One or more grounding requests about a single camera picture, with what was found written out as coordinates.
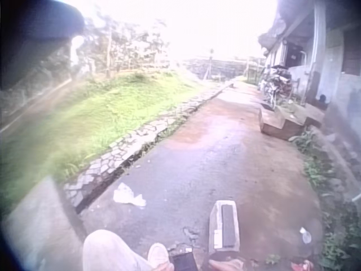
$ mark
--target white sneaker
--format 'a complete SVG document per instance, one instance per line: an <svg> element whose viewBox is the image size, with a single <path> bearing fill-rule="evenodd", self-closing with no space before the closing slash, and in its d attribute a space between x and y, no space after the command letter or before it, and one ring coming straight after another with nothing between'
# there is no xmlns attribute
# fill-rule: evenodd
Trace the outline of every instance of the white sneaker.
<svg viewBox="0 0 361 271"><path fill-rule="evenodd" d="M163 244L155 243L151 246L148 252L148 261L153 268L160 264L169 262L169 254Z"/></svg>

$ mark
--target wet pavement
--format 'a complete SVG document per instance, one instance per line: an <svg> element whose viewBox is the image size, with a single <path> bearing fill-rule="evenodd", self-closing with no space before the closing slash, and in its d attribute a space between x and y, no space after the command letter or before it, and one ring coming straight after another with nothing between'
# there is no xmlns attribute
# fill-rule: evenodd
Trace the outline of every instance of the wet pavement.
<svg viewBox="0 0 361 271"><path fill-rule="evenodd" d="M317 251L319 203L302 173L302 155L259 131L258 108L258 91L246 84L209 101L81 213L87 232L113 231L145 257L155 242L193 245L200 263L213 204L231 199L243 258L262 262L269 254L291 259ZM147 206L115 203L121 182ZM302 226L312 234L311 246L302 244Z"/></svg>

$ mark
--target parked motorcycle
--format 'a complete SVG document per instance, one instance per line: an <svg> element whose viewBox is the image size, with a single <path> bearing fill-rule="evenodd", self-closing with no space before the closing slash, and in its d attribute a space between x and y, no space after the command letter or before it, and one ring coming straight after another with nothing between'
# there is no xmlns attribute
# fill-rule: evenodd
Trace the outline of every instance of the parked motorcycle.
<svg viewBox="0 0 361 271"><path fill-rule="evenodd" d="M282 99L287 99L292 92L292 76L288 68L282 65L272 66L265 70L258 89L272 108Z"/></svg>

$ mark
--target white pants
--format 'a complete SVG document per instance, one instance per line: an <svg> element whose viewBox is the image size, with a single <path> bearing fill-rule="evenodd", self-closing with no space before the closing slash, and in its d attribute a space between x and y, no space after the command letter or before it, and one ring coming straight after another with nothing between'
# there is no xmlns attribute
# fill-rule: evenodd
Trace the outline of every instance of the white pants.
<svg viewBox="0 0 361 271"><path fill-rule="evenodd" d="M136 254L115 233L97 230L85 239L84 271L150 271L147 260Z"/></svg>

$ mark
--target cobblestone edge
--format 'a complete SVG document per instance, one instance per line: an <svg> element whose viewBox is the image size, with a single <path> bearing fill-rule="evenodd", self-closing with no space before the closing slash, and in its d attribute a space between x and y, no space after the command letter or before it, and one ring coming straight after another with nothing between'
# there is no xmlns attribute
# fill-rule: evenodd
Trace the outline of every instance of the cobblestone edge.
<svg viewBox="0 0 361 271"><path fill-rule="evenodd" d="M162 112L156 120L149 121L111 144L107 152L91 161L80 174L64 185L64 191L77 213L85 209L125 168L142 156L169 129L180 126L179 120L188 118L206 101L214 98L232 82L210 89L181 103L175 109Z"/></svg>

